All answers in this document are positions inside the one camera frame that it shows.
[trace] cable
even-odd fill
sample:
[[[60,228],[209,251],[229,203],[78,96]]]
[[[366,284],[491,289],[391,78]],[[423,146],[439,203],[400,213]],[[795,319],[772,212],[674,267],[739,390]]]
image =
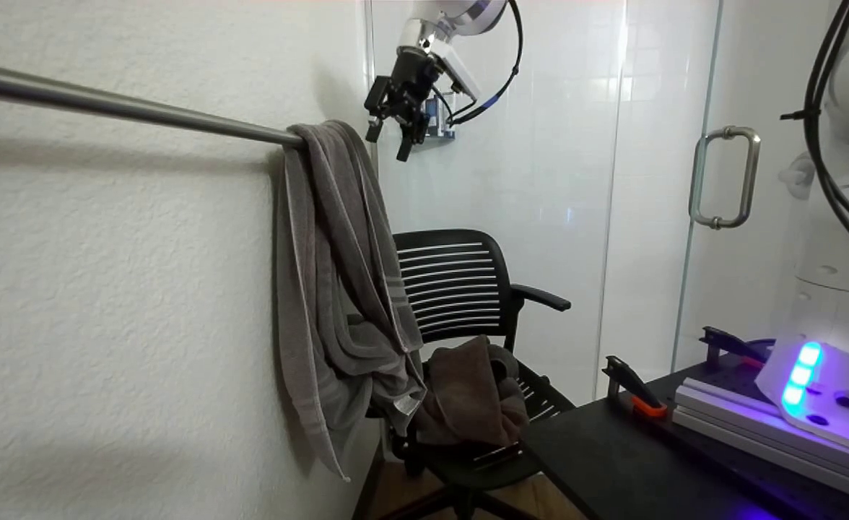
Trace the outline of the cable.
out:
[[[831,78],[834,60],[841,55],[841,46],[849,34],[849,0],[844,0],[831,17],[831,26],[827,29],[827,37],[821,44],[821,53],[814,57],[810,85],[807,85],[807,101],[801,112],[791,112],[787,120],[804,120],[804,137],[807,137],[807,148],[810,156],[817,167],[821,177],[821,189],[824,198],[831,209],[831,213],[837,218],[837,224],[849,232],[849,200],[844,198],[844,192],[834,185],[827,160],[824,160],[824,148],[821,148],[821,111],[824,111],[824,96],[827,96],[827,85]]]
[[[824,96],[827,96],[827,81],[831,78],[837,50],[844,44],[847,31],[849,31],[849,0],[841,4],[831,29],[830,29],[830,34],[824,42],[824,53],[827,55],[821,53],[824,60],[817,57],[817,68],[814,68],[814,76],[813,76],[813,98],[807,105],[807,120],[804,122],[813,122],[814,124],[814,128],[810,128],[810,146],[813,146],[810,154],[817,163],[821,182],[830,182],[831,185],[831,198],[837,200],[837,205],[844,205],[849,212],[849,200],[844,198],[844,192],[837,189],[837,182],[831,180],[831,174],[827,167],[827,160],[824,160],[824,151],[821,151],[821,130],[817,130],[821,105],[824,105]]]
[[[449,98],[437,88],[430,88],[430,92],[433,92],[433,98],[439,98],[446,105],[449,112],[455,112]]]
[[[459,107],[456,112],[465,112],[465,111],[476,107],[476,98],[475,98],[470,92],[465,92],[465,89],[455,89],[455,92],[462,92],[462,96],[469,96],[469,105],[465,105],[465,107]]]
[[[521,20],[518,0],[508,0],[508,7],[512,7],[512,14],[515,14],[515,29],[518,29],[518,57],[515,57],[512,76],[505,78],[505,85],[491,98],[486,98],[486,105],[480,105],[480,107],[475,107],[469,112],[456,111],[450,115],[450,124],[475,122],[476,115],[483,115],[486,111],[491,111],[505,96],[505,89],[515,81],[515,76],[521,72],[521,57],[522,57],[522,20]]]

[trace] black office chair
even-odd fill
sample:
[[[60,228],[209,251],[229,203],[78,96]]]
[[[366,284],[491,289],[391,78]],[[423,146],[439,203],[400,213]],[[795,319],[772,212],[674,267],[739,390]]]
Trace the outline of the black office chair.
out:
[[[395,250],[426,343],[499,335],[505,338],[502,346],[515,354],[518,315],[527,300],[537,300],[558,313],[573,306],[558,294],[515,286],[499,245],[483,232],[411,232],[395,235]],[[548,378],[531,372],[530,368],[521,364],[518,378],[530,421],[558,416],[573,408],[573,403],[560,397]],[[414,520],[443,508],[455,508],[462,520],[469,520],[475,508],[512,520],[531,517],[489,494],[537,475],[537,466],[518,446],[502,450],[491,450],[486,446],[437,447],[418,446],[414,433],[392,433],[391,446],[404,460],[407,475],[423,475],[427,468],[446,489],[387,514],[387,520]]]

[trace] chair armrest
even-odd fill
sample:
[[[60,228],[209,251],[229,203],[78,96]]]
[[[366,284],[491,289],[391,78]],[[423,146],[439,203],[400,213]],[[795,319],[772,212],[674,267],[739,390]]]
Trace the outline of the chair armrest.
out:
[[[573,300],[558,299],[558,294],[543,293],[543,289],[534,289],[534,286],[521,286],[521,284],[512,284],[512,299],[518,299],[521,303],[522,300],[537,300],[537,303],[551,306],[558,313],[573,309]]]

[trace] blue light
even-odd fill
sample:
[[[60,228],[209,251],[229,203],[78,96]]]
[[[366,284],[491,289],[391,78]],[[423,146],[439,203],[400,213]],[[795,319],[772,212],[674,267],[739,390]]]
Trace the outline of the blue light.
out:
[[[784,390],[784,403],[787,403],[788,408],[801,408],[801,403],[804,403],[804,387],[788,385],[788,387]]]
[[[791,372],[791,385],[807,387],[810,378],[813,378],[813,371],[798,364]]]
[[[824,354],[821,342],[807,342],[801,351],[801,364],[814,368],[821,362],[821,354]]]

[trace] hanging towel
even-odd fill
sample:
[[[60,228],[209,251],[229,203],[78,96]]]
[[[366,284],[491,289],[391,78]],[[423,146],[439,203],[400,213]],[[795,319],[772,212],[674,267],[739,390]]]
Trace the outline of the hanging towel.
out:
[[[423,406],[423,335],[364,143],[340,122],[288,130],[307,148],[286,151],[278,203],[278,358],[313,450],[346,481],[369,406],[395,432]]]

